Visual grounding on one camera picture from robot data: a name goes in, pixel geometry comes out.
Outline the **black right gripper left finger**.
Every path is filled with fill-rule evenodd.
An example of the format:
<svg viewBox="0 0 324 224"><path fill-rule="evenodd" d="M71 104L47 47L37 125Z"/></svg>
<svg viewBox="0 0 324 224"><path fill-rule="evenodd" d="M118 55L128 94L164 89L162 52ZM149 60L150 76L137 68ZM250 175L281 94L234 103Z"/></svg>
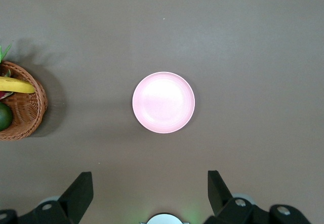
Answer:
<svg viewBox="0 0 324 224"><path fill-rule="evenodd" d="M39 204L19 224L79 224L92 200L92 173L82 172L58 200Z"/></svg>

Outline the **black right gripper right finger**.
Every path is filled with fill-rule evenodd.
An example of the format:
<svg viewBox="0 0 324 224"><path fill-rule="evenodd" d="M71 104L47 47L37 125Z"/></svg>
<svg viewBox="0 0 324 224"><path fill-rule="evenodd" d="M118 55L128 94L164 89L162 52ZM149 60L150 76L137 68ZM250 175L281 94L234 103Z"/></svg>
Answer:
<svg viewBox="0 0 324 224"><path fill-rule="evenodd" d="M217 170L208 172L208 199L214 214L205 224L268 224L268 212L234 197Z"/></svg>

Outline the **yellow banana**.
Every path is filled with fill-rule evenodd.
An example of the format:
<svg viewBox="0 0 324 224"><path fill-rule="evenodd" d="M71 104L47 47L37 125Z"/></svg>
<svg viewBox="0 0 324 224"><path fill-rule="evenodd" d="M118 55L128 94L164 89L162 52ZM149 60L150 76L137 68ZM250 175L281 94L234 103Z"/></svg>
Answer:
<svg viewBox="0 0 324 224"><path fill-rule="evenodd" d="M0 91L17 93L34 93L34 86L27 82L9 77L0 77Z"/></svg>

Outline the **brown wicker basket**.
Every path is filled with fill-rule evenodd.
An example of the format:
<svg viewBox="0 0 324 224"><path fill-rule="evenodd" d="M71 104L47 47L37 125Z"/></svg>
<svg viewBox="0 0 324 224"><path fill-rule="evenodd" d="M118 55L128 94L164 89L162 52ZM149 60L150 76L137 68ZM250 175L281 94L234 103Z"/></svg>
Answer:
<svg viewBox="0 0 324 224"><path fill-rule="evenodd" d="M48 99L41 83L24 68L3 61L0 64L0 74L5 74L7 70L11 71L11 77L28 81L35 88L33 94L14 93L0 100L13 114L12 124L0 131L0 141L15 141L30 136L38 128L48 107Z"/></svg>

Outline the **green avocado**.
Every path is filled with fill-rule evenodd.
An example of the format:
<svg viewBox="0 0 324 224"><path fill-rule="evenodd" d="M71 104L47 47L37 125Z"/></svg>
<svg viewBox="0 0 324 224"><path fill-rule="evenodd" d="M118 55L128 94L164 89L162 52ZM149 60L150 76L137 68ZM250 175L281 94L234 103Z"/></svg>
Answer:
<svg viewBox="0 0 324 224"><path fill-rule="evenodd" d="M7 129L13 120L11 109L4 103L0 102L0 131Z"/></svg>

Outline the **pink round plate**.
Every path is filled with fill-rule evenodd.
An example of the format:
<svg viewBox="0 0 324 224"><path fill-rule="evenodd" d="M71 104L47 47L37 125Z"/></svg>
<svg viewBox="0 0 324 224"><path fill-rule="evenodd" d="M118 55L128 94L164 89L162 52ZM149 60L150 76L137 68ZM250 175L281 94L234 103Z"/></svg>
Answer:
<svg viewBox="0 0 324 224"><path fill-rule="evenodd" d="M166 71L152 73L136 86L132 109L138 122L159 134L185 127L195 110L195 95L181 76Z"/></svg>

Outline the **pink dragon fruit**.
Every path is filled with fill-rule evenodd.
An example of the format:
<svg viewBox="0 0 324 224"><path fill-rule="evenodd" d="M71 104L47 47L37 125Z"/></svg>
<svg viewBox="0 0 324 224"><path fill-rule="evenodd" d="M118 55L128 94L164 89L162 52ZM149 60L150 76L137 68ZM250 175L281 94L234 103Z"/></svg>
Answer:
<svg viewBox="0 0 324 224"><path fill-rule="evenodd" d="M3 51L2 46L0 45L0 64L2 63L3 59L5 58L5 56L7 55L7 53L9 52L10 48L11 48L12 44L9 44L5 50ZM11 70L8 69L7 73L5 74L6 78L10 78L11 77ZM9 92L9 91L0 91L0 100L4 99L10 95L12 95L13 92Z"/></svg>

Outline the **brown table cover cloth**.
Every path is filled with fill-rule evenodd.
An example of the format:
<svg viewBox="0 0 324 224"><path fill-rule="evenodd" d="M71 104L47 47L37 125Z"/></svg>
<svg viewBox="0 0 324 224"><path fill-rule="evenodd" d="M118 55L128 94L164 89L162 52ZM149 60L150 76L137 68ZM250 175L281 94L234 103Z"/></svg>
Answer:
<svg viewBox="0 0 324 224"><path fill-rule="evenodd" d="M324 0L0 0L7 59L44 86L33 135L0 142L0 209L19 214L91 171L80 224L138 224L170 212L202 224L207 173L268 209L324 224ZM184 78L182 129L136 119L138 83Z"/></svg>

